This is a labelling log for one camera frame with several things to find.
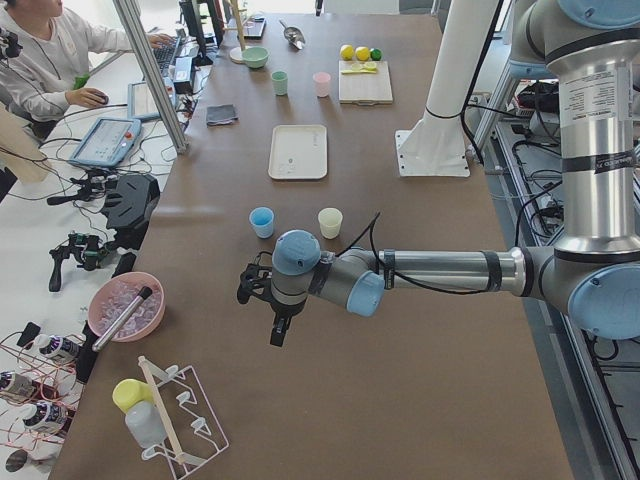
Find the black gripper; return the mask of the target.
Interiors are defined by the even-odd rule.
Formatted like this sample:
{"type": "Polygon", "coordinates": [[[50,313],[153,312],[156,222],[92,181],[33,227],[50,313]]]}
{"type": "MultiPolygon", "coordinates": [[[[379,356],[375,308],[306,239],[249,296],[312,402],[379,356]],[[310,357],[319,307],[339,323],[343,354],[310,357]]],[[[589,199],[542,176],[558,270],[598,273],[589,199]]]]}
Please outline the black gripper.
{"type": "Polygon", "coordinates": [[[241,305],[247,304],[251,297],[270,305],[275,313],[270,344],[282,347],[286,337],[286,318],[298,315],[300,313],[300,304],[289,305],[276,299],[271,291],[272,267],[260,264],[262,255],[263,252],[258,252],[240,274],[240,284],[236,298],[241,305]]]}

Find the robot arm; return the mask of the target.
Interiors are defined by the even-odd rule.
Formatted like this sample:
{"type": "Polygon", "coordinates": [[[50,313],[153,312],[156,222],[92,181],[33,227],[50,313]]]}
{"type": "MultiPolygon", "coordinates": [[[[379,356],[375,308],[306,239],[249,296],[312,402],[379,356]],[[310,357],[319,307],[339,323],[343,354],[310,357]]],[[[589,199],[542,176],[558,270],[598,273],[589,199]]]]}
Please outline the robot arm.
{"type": "Polygon", "coordinates": [[[612,340],[639,334],[639,238],[633,180],[635,1],[519,1],[510,73],[559,82],[564,222],[550,246],[506,252],[325,251],[309,232],[281,235],[269,265],[250,263],[237,298],[267,302],[281,345],[309,296],[361,316],[385,291],[413,285],[448,294],[507,291],[533,297],[579,328],[612,340]]]}

